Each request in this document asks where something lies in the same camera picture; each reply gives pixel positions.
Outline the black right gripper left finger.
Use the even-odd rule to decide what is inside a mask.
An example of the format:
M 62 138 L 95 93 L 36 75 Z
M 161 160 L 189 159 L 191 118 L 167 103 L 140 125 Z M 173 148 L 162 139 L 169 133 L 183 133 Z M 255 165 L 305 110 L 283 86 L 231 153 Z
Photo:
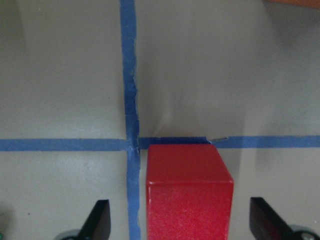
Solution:
M 108 240 L 111 235 L 111 213 L 109 200 L 98 200 L 76 240 Z

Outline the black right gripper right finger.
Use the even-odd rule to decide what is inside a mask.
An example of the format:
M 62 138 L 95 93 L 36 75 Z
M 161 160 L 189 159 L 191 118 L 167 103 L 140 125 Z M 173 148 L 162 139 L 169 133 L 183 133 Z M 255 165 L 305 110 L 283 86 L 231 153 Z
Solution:
M 250 231 L 256 240 L 295 240 L 295 232 L 262 198 L 250 198 Z

